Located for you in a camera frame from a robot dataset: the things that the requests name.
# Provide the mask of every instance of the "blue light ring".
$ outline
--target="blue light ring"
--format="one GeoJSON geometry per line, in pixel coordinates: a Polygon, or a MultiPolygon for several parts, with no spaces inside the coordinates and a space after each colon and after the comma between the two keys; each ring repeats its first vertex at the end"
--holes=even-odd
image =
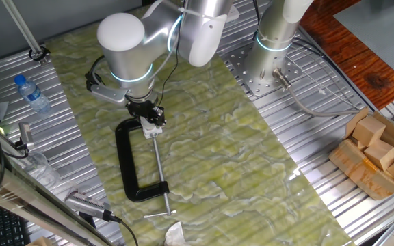
{"type": "Polygon", "coordinates": [[[261,45],[261,47],[263,47],[264,49],[266,49],[266,50],[268,50],[268,51],[275,51],[275,52],[284,51],[284,50],[288,49],[288,48],[291,46],[291,43],[290,43],[290,44],[288,44],[287,47],[285,47],[285,48],[283,48],[283,49],[271,49],[271,48],[269,48],[269,47],[266,47],[263,43],[261,43],[261,41],[259,40],[259,38],[257,38],[257,41],[258,41],[258,44],[261,45]]]}
{"type": "Polygon", "coordinates": [[[113,76],[115,79],[117,79],[117,80],[119,80],[119,81],[121,81],[121,82],[133,83],[133,82],[141,81],[142,79],[144,79],[145,77],[147,77],[147,76],[150,74],[150,72],[151,72],[152,69],[153,69],[153,64],[150,65],[150,68],[148,69],[148,71],[146,72],[146,74],[144,74],[142,77],[140,77],[140,78],[138,78],[138,79],[121,79],[120,77],[114,75],[112,71],[111,71],[110,73],[112,74],[112,76],[113,76]]]}

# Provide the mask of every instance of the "water bottle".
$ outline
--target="water bottle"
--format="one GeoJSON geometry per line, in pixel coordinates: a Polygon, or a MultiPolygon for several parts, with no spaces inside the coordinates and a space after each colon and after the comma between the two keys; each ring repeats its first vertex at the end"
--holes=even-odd
{"type": "Polygon", "coordinates": [[[40,92],[39,87],[23,75],[14,78],[19,94],[26,100],[31,108],[38,113],[46,113],[51,108],[48,98],[40,92]]]}
{"type": "Polygon", "coordinates": [[[61,201],[73,191],[79,190],[76,182],[61,180],[59,173],[48,164],[47,158],[41,152],[30,152],[27,158],[14,161],[61,201]]]}
{"type": "Polygon", "coordinates": [[[19,165],[48,190],[52,191],[60,183],[60,175],[49,164],[41,152],[30,152],[19,160],[19,165]]]}

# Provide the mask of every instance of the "silver cylinder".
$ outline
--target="silver cylinder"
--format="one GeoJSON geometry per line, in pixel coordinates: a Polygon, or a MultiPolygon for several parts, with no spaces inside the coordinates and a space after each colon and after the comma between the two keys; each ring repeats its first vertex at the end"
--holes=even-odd
{"type": "Polygon", "coordinates": [[[102,46],[110,70],[118,78],[123,80],[142,78],[151,64],[167,50],[170,30],[180,16],[180,12],[165,3],[155,7],[150,15],[141,20],[145,35],[136,47],[126,51],[111,51],[102,46]]]}
{"type": "Polygon", "coordinates": [[[173,8],[170,4],[158,1],[148,9],[147,13],[134,24],[140,26],[137,31],[131,30],[127,37],[122,39],[126,41],[129,36],[134,33],[139,33],[140,30],[144,32],[144,36],[140,42],[129,49],[117,50],[116,46],[110,45],[107,47],[107,39],[114,39],[114,32],[119,32],[122,25],[128,23],[108,23],[103,28],[101,34],[103,38],[99,37],[103,54],[109,64],[112,75],[119,82],[122,88],[128,89],[128,95],[132,98],[143,98],[150,94],[153,88],[154,79],[149,79],[156,68],[153,68],[153,62],[167,51],[168,42],[174,34],[174,25],[180,16],[177,8],[173,8]]]}
{"type": "Polygon", "coordinates": [[[209,21],[209,18],[199,16],[197,13],[214,18],[224,14],[227,15],[231,9],[232,2],[233,0],[187,1],[185,9],[196,14],[184,14],[179,44],[179,53],[181,57],[189,60],[193,43],[198,39],[199,35],[201,35],[200,31],[204,24],[209,21]]]}
{"type": "Polygon", "coordinates": [[[281,69],[285,73],[285,56],[299,26],[289,23],[283,16],[284,0],[274,0],[264,12],[252,50],[244,66],[254,80],[272,82],[272,73],[281,69]]]}

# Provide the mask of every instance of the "metal extrusion rail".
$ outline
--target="metal extrusion rail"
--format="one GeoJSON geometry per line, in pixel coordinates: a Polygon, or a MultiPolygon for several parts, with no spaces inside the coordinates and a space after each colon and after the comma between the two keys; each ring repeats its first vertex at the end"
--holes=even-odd
{"type": "MultiPolygon", "coordinates": [[[[74,119],[63,88],[49,57],[48,66],[41,67],[32,61],[28,51],[0,60],[0,103],[8,102],[8,110],[1,126],[12,141],[19,139],[18,122],[30,123],[35,148],[42,152],[51,167],[56,169],[63,181],[73,181],[80,192],[90,197],[107,201],[103,185],[90,158],[85,141],[74,119]],[[32,111],[16,91],[13,78],[23,74],[33,79],[51,102],[51,111],[40,115],[32,111]]],[[[117,223],[95,220],[99,232],[115,244],[123,244],[117,223]]],[[[59,246],[72,243],[29,222],[27,231],[31,241],[41,236],[56,241],[59,246]]]]}

